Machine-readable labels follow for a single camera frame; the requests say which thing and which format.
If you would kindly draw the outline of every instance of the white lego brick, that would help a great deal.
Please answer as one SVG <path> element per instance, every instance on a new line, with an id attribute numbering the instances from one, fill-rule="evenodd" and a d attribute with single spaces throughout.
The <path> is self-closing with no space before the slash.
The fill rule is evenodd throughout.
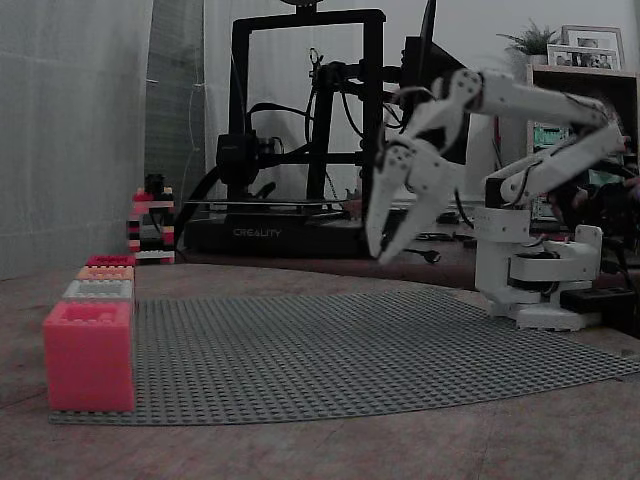
<path id="1" fill-rule="evenodd" d="M 164 250 L 145 250 L 142 252 L 136 252 L 136 260 L 152 260 L 156 258 L 175 258 L 176 252 L 173 250 L 170 252 Z"/>
<path id="2" fill-rule="evenodd" d="M 74 280 L 62 296 L 67 301 L 131 301 L 131 280 Z"/>

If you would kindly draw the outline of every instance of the creality logo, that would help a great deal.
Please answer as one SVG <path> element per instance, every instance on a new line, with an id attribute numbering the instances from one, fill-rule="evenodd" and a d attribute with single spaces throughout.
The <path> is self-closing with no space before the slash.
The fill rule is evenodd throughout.
<path id="1" fill-rule="evenodd" d="M 235 228 L 233 230 L 234 237 L 242 238 L 280 238 L 282 230 L 275 228 Z"/>

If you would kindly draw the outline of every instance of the stacked lego bricks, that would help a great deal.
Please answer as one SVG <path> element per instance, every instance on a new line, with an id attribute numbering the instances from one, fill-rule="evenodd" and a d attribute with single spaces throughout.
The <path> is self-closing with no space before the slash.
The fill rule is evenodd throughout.
<path id="1" fill-rule="evenodd" d="M 133 196 L 133 210 L 129 216 L 129 250 L 138 264 L 174 263 L 174 202 L 171 188 L 161 195 L 145 193 L 143 189 Z M 148 216 L 160 238 L 144 238 L 142 227 Z"/>
<path id="2" fill-rule="evenodd" d="M 134 409 L 132 255 L 94 256 L 44 321 L 52 410 Z"/>

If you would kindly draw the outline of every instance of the potted plant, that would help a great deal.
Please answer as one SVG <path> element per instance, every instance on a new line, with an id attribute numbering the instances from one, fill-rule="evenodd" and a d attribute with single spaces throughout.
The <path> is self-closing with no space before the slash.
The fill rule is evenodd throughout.
<path id="1" fill-rule="evenodd" d="M 525 30 L 520 37 L 498 33 L 499 37 L 511 40 L 509 48 L 524 53 L 529 58 L 529 63 L 533 65 L 547 65 L 547 45 L 558 43 L 558 37 L 554 37 L 556 31 L 551 31 L 546 26 L 544 31 L 529 19 L 531 27 Z"/>

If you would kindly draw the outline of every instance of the white curtain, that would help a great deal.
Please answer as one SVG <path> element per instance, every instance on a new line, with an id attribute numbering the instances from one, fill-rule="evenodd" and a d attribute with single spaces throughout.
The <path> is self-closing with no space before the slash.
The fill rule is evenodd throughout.
<path id="1" fill-rule="evenodd" d="M 126 247 L 153 0 L 0 0 L 0 278 Z"/>
<path id="2" fill-rule="evenodd" d="M 320 10 L 329 5 L 321 3 Z M 353 0 L 341 1 L 339 8 L 353 6 Z M 219 134 L 228 126 L 231 26 L 237 18 L 293 13 L 294 8 L 279 0 L 205 0 L 205 82 L 207 84 L 207 163 L 215 165 L 215 145 Z M 304 110 L 311 88 L 309 49 L 316 48 L 325 56 L 324 62 L 357 63 L 362 58 L 362 29 L 359 26 L 328 26 L 255 32 L 251 36 L 249 61 L 249 106 L 258 102 L 275 102 Z M 362 125 L 362 108 L 349 99 L 356 123 Z M 333 152 L 353 152 L 359 149 L 359 138 L 349 127 L 342 100 L 336 96 L 330 149 Z M 254 128 L 261 137 L 278 136 L 287 151 L 304 144 L 304 120 L 289 113 L 256 114 Z M 352 166 L 331 166 L 328 173 L 339 198 L 345 189 L 356 187 L 356 169 Z M 269 181 L 277 183 L 273 197 L 305 198 L 306 166 L 280 166 L 262 171 L 253 185 L 259 189 Z M 224 195 L 217 188 L 215 196 Z M 327 198 L 333 197 L 327 182 Z"/>

